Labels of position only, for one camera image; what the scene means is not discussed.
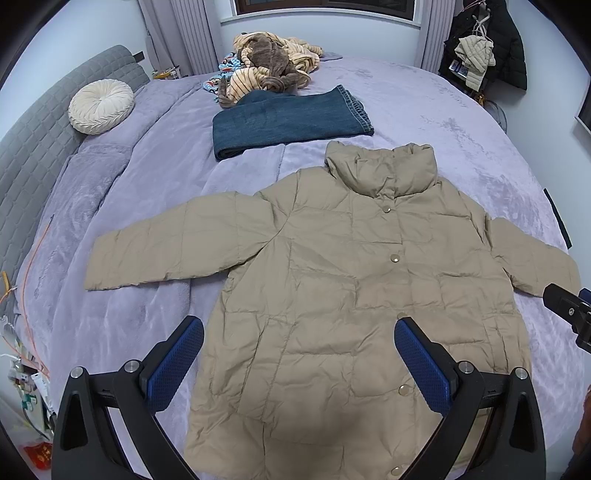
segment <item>white round pillow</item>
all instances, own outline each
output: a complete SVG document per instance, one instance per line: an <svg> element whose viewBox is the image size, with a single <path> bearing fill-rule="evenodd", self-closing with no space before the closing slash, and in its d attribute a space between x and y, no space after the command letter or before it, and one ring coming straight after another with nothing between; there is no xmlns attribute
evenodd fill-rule
<svg viewBox="0 0 591 480"><path fill-rule="evenodd" d="M134 92L126 83L98 80L78 90L70 102L68 117L79 132L98 135L125 120L134 103Z"/></svg>

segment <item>yellow tag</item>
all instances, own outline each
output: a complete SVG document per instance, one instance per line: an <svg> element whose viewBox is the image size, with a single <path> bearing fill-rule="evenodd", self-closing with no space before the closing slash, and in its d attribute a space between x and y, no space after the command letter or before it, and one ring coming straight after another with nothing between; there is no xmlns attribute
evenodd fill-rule
<svg viewBox="0 0 591 480"><path fill-rule="evenodd" d="M4 270L2 270L2 279L4 280L4 293L8 293L10 291L10 283L8 281L8 276L6 275L6 272Z"/></svg>

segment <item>cream puffer jacket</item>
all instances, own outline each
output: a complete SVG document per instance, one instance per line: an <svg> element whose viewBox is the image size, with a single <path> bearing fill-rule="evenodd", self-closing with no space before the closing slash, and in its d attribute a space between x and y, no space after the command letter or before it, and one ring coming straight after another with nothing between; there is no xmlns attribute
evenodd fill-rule
<svg viewBox="0 0 591 480"><path fill-rule="evenodd" d="M513 287L580 287L555 247L438 177L433 149L331 142L327 168L195 198L100 237L86 288L230 273L206 330L185 458L226 479L400 476L440 421L397 318L480 370L530 369ZM479 418L459 462L482 430Z"/></svg>

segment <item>gray blanket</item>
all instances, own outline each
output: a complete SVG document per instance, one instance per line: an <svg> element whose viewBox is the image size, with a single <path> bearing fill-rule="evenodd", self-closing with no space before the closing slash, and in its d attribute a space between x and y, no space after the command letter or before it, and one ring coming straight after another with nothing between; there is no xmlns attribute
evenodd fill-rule
<svg viewBox="0 0 591 480"><path fill-rule="evenodd" d="M56 405L74 366L84 365L90 372L118 369L130 358L143 358L186 314L206 322L224 281L224 274L218 274L86 292L82 282L97 236L197 195L225 190L254 193L299 168L323 164L326 140L248 150L218 164L213 156L212 118L220 107L200 88L203 81L190 77L143 87L129 118L88 138L54 188L38 237L51 215L53 221L31 265L24 293L37 349L51 371ZM338 83L363 103L375 128L373 137L343 139L344 143L366 148L429 143L440 174L493 217L504 216L527 233L565 249L551 207L527 163L474 101L423 70L350 58L321 64L310 87L300 94L327 92ZM21 268L19 286L28 260ZM530 335L532 376L546 442L551 445L581 408L582 354L568 324L545 310L541 299L521 293L515 298ZM20 320L17 329L29 343ZM171 406L158 414L181 451L195 368ZM129 441L123 444L128 453L133 452ZM132 464L145 472L133 456Z"/></svg>

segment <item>black coat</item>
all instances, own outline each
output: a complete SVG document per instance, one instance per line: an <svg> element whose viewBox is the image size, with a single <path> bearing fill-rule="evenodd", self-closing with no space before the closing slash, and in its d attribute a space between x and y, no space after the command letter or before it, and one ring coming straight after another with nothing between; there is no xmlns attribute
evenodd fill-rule
<svg viewBox="0 0 591 480"><path fill-rule="evenodd" d="M486 35L494 43L492 52L496 66L489 67L485 78L489 82L496 79L504 80L517 88L527 90L527 74L525 69L525 54L523 42L513 19L507 10L505 0L487 0L486 6L491 10ZM472 35L476 21L472 15L478 16L478 5L459 13L454 17L449 39L445 42L443 60L439 73L449 77L449 66L453 60L458 60L454 51L460 43L460 38Z"/></svg>

